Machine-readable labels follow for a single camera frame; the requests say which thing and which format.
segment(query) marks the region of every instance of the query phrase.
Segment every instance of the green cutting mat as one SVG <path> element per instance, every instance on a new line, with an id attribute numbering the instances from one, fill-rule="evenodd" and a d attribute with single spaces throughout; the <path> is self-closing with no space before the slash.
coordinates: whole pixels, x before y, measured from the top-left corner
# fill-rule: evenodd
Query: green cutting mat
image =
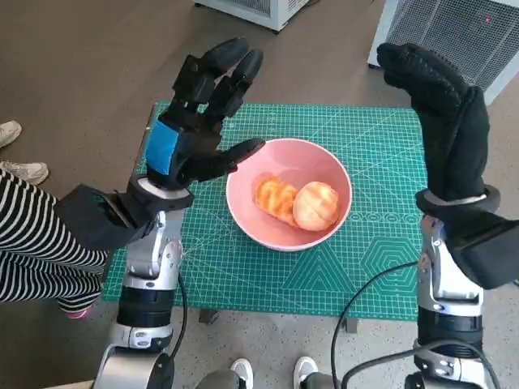
<path id="1" fill-rule="evenodd" d="M 157 105 L 154 118 L 167 104 Z M 295 137 L 326 147 L 350 174 L 353 205 L 325 243 L 287 254 L 242 233 L 226 206 L 225 178 L 194 184 L 195 203 L 182 230 L 189 306 L 337 316 L 372 276 L 417 259 L 421 215 L 414 194 L 425 187 L 426 174 L 412 110 L 248 104 L 226 121 L 222 134 L 221 148 L 250 137 Z M 119 298 L 124 257 L 124 250 L 115 255 L 105 300 Z M 377 281 L 350 316 L 414 320 L 414 273 L 405 269 Z"/>

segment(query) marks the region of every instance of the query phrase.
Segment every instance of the bread roll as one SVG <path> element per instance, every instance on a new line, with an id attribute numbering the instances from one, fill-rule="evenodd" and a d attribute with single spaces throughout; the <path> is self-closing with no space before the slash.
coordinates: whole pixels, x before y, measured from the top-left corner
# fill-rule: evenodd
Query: bread roll
<path id="1" fill-rule="evenodd" d="M 292 212 L 297 193 L 298 191 L 290 184 L 281 181 L 278 177 L 271 176 L 259 184 L 254 201 L 261 210 L 269 215 L 298 227 Z"/>
<path id="2" fill-rule="evenodd" d="M 339 194 L 330 185 L 309 182 L 294 200 L 294 219 L 308 231 L 321 231 L 339 218 Z"/>

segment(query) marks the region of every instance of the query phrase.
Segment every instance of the air conditioner unit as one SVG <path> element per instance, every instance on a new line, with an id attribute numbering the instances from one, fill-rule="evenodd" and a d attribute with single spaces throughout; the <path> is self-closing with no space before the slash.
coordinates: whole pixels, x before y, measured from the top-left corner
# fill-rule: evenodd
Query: air conditioner unit
<path id="1" fill-rule="evenodd" d="M 195 5 L 208 6 L 240 19 L 279 32 L 310 0 L 196 0 Z"/>
<path id="2" fill-rule="evenodd" d="M 519 71 L 519 0 L 386 0 L 369 65 L 383 42 L 442 54 L 490 104 Z"/>

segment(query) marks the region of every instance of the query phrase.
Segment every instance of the person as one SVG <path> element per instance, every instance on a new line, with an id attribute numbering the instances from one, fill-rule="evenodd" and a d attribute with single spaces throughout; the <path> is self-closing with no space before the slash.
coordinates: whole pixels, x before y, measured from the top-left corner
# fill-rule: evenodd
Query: person
<path id="1" fill-rule="evenodd" d="M 0 148 L 13 143 L 21 132 L 22 126 L 14 120 L 0 124 Z M 7 170 L 33 185 L 40 185 L 49 176 L 49 168 L 43 162 L 17 164 L 9 160 L 2 160 L 0 161 L 0 169 Z"/>
<path id="2" fill-rule="evenodd" d="M 240 358 L 230 369 L 218 370 L 206 375 L 196 389 L 252 389 L 254 374 L 251 363 Z M 332 376 L 319 372 L 310 357 L 300 357 L 294 367 L 294 389 L 333 389 Z"/>
<path id="3" fill-rule="evenodd" d="M 54 298 L 83 318 L 108 256 L 83 248 L 54 213 L 57 199 L 0 169 L 0 302 Z"/>

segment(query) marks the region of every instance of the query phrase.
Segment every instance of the shoe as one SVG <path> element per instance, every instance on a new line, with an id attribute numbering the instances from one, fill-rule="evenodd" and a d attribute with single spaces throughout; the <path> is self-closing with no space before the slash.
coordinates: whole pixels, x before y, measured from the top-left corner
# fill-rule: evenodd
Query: shoe
<path id="1" fill-rule="evenodd" d="M 239 376 L 239 378 L 245 381 L 245 387 L 247 389 L 252 389 L 254 377 L 252 374 L 252 365 L 247 359 L 240 358 L 234 361 L 230 369 L 234 370 L 234 373 L 236 373 Z"/>
<path id="2" fill-rule="evenodd" d="M 21 132 L 22 126 L 14 120 L 0 124 L 0 147 L 13 143 Z"/>
<path id="3" fill-rule="evenodd" d="M 317 373 L 317 364 L 310 357 L 300 357 L 294 368 L 294 389 L 299 389 L 301 383 L 312 373 Z"/>
<path id="4" fill-rule="evenodd" d="M 0 162 L 0 169 L 7 170 L 12 175 L 33 185 L 41 184 L 49 175 L 47 165 L 40 162 L 33 164 L 16 164 L 8 160 L 3 160 Z"/>
<path id="5" fill-rule="evenodd" d="M 93 307 L 94 305 L 91 305 L 86 310 L 81 310 L 80 312 L 65 312 L 65 315 L 72 320 L 77 320 L 78 318 L 86 318 Z"/>

